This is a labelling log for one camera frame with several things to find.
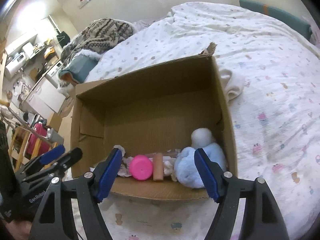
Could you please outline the beige fabric scrunchie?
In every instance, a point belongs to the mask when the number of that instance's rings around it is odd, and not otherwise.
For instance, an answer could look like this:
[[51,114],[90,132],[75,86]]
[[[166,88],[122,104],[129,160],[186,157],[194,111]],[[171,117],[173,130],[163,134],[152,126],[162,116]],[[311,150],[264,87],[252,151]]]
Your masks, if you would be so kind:
[[119,169],[117,175],[120,177],[123,177],[123,178],[131,177],[132,174],[129,171],[129,165],[130,165],[133,157],[128,157],[126,155],[125,149],[120,145],[114,145],[114,148],[119,149],[121,151],[121,155],[122,155],[122,161],[121,161],[120,169]]

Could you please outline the light blue plush toy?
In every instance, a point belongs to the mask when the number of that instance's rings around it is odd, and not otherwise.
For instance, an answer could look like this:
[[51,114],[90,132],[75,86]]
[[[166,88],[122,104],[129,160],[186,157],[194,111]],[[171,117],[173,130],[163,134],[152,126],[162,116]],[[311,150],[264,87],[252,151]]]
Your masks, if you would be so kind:
[[208,166],[200,152],[204,152],[210,161],[218,163],[223,171],[227,170],[227,159],[208,128],[198,128],[191,134],[191,146],[184,148],[177,156],[174,171],[179,183],[191,189],[202,189],[201,175],[206,175]]

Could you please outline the pink round soft ball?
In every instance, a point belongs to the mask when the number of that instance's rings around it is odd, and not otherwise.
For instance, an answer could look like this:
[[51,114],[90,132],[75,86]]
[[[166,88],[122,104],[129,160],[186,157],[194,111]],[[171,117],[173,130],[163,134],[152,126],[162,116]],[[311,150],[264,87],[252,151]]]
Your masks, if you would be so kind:
[[152,176],[153,164],[145,155],[137,155],[129,164],[129,172],[136,180],[144,181]]

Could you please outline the cream scrunchie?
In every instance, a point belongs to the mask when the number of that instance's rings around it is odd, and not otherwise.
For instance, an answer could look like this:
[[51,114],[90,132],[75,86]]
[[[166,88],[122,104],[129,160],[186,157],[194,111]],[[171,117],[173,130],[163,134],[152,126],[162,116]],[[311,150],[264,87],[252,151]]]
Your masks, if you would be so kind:
[[170,177],[172,181],[177,181],[174,165],[175,165],[176,158],[170,156],[163,157],[163,175],[165,177]]

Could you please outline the clear plastic bag with label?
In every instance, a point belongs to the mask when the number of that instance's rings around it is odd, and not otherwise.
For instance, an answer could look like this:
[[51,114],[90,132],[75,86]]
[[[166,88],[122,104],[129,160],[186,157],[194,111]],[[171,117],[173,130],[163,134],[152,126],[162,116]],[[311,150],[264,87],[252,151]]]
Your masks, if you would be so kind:
[[148,153],[146,156],[148,158],[153,158],[157,154],[162,154],[163,157],[171,157],[171,158],[177,158],[178,154],[181,152],[181,149],[172,149],[172,150],[166,150],[166,151],[158,151],[153,153]]

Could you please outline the wooden yellow chair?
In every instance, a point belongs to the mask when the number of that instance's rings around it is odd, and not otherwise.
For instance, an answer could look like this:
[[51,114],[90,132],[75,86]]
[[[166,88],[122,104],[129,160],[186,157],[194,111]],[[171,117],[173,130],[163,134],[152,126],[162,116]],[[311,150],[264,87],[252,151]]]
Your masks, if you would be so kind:
[[26,165],[31,159],[38,156],[41,140],[39,138],[36,140],[33,153],[28,154],[28,141],[33,133],[29,131],[23,131],[21,127],[16,127],[12,132],[13,136],[9,145],[8,154],[12,162],[14,172],[17,172],[21,166]]

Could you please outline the pink suitcase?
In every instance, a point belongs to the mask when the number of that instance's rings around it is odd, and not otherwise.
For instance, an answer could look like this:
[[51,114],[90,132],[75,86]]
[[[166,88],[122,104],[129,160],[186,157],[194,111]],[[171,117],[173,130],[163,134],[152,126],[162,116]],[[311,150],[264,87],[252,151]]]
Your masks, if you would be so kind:
[[[37,133],[39,133],[40,135],[42,135],[43,137],[46,137],[47,135],[47,129],[43,126],[42,123],[37,123],[34,125],[34,129]],[[36,135],[32,134],[30,136],[30,139],[28,141],[28,147],[27,147],[27,153],[28,154],[32,154],[33,150],[34,150],[34,146],[36,143],[37,137]],[[38,152],[38,155],[42,155],[46,152],[48,152],[49,150],[49,145],[45,142],[41,142],[41,146]]]

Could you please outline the white kitchen cabinet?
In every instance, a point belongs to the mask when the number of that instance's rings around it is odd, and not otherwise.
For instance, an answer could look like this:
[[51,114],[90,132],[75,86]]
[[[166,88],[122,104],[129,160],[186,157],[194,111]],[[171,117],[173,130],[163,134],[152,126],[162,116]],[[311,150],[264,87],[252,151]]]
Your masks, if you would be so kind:
[[65,99],[66,97],[49,80],[43,77],[22,101],[21,110],[39,114],[47,119],[52,114],[59,113]]

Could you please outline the white patterned bed quilt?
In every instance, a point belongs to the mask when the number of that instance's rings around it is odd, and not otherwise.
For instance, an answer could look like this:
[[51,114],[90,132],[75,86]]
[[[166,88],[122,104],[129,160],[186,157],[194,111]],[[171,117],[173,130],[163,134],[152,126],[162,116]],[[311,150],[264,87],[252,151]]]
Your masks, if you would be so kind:
[[228,101],[237,174],[263,177],[291,239],[319,214],[319,49],[283,22],[228,4],[188,2],[107,51],[85,83],[109,80],[216,45],[218,71],[245,77]]

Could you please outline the white washing machine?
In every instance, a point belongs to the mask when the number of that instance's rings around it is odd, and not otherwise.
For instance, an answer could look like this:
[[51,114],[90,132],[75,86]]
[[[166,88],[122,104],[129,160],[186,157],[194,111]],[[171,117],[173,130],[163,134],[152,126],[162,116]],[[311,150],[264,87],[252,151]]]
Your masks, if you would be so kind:
[[50,68],[48,73],[45,75],[46,79],[55,87],[57,88],[60,83],[58,72],[62,68],[62,62],[57,61],[56,64]]

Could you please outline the teal cushion with orange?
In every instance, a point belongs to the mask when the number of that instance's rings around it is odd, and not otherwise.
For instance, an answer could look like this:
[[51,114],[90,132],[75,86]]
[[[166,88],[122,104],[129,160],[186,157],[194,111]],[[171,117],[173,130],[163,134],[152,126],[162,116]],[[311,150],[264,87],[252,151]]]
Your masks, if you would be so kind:
[[86,55],[77,55],[72,61],[58,73],[62,81],[76,86],[84,83],[89,72],[97,65],[98,61]]

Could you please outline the brown cardboard box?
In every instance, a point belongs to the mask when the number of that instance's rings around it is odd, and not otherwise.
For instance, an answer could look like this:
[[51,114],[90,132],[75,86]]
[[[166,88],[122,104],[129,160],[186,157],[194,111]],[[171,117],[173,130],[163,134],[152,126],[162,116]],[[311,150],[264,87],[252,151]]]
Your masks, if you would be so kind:
[[75,88],[71,147],[82,150],[72,167],[79,177],[122,146],[132,157],[183,149],[197,128],[208,128],[237,174],[236,146],[226,93],[214,58],[202,53],[145,67]]

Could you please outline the cream folded cloth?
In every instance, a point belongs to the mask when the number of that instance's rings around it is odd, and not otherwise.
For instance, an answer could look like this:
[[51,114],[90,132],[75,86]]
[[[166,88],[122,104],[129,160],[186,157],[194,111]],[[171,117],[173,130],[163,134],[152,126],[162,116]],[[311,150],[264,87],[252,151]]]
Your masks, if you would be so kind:
[[230,69],[220,69],[221,86],[227,101],[237,98],[244,90],[245,77]]

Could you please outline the patterned knit sweater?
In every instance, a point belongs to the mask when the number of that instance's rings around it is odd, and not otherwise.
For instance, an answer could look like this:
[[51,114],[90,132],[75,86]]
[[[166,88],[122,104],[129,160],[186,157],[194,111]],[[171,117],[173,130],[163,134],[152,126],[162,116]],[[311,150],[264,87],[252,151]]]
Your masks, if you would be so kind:
[[90,50],[101,55],[136,32],[135,26],[129,22],[114,18],[95,20],[64,46],[60,59],[67,64],[81,50]]

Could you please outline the teal bolster pillow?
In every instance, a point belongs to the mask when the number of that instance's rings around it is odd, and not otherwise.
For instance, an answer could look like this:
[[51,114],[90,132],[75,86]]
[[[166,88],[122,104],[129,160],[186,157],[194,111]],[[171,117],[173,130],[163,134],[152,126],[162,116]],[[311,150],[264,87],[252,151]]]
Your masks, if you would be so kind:
[[285,23],[310,41],[312,35],[311,25],[304,20],[301,20],[297,16],[282,9],[251,0],[239,0],[239,4],[242,8],[259,12]]

